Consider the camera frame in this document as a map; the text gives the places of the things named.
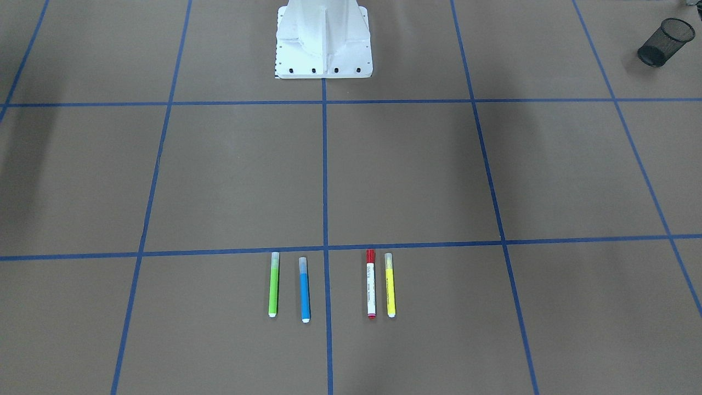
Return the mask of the black mesh pen cup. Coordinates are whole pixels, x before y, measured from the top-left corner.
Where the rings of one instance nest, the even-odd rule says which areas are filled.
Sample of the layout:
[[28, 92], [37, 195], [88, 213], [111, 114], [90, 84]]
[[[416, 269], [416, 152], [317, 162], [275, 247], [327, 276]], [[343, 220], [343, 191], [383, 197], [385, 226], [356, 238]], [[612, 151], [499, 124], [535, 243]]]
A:
[[695, 29], [686, 21], [678, 18], [662, 20], [657, 30], [652, 33], [637, 50], [637, 57], [649, 67], [662, 67], [675, 53], [695, 38]]

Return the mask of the yellow highlighter pen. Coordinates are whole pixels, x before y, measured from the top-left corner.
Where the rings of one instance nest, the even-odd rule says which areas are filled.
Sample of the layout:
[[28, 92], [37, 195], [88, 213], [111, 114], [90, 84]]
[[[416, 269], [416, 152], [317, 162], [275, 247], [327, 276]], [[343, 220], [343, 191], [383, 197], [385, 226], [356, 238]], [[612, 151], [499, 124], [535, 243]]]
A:
[[386, 311], [389, 318], [397, 315], [397, 303], [395, 296], [394, 264], [393, 254], [384, 254], [384, 279], [386, 280]]

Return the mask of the red whiteboard marker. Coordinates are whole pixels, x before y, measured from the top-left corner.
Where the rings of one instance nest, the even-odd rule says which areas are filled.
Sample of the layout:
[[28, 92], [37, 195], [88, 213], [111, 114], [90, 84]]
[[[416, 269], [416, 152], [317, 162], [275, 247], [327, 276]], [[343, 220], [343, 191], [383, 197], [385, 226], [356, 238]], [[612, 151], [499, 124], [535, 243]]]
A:
[[377, 314], [375, 257], [374, 249], [366, 250], [366, 311], [370, 320], [373, 320]]

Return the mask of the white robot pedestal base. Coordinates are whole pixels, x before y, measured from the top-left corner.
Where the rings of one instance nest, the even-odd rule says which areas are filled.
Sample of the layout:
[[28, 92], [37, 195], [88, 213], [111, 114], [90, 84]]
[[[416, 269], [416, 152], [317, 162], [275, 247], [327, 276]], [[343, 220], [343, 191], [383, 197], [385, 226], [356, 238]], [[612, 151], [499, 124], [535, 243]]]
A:
[[278, 8], [276, 78], [369, 78], [369, 12], [356, 1], [289, 1]]

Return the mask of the green highlighter pen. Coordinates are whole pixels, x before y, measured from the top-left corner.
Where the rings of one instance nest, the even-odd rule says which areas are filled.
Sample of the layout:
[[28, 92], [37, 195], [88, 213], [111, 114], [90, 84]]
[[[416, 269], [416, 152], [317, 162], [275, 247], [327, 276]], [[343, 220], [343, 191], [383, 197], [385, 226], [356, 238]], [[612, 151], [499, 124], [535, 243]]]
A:
[[275, 318], [278, 315], [279, 303], [279, 252], [271, 253], [270, 261], [270, 282], [268, 317]]

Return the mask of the blue highlighter pen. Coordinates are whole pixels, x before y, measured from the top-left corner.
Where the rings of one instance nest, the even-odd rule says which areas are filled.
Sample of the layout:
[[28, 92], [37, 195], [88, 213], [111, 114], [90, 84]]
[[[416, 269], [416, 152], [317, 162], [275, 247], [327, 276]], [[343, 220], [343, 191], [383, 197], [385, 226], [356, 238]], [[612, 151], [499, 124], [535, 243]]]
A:
[[302, 323], [309, 323], [311, 320], [311, 308], [309, 299], [309, 277], [308, 260], [300, 257], [298, 260], [299, 285], [300, 285], [300, 311]]

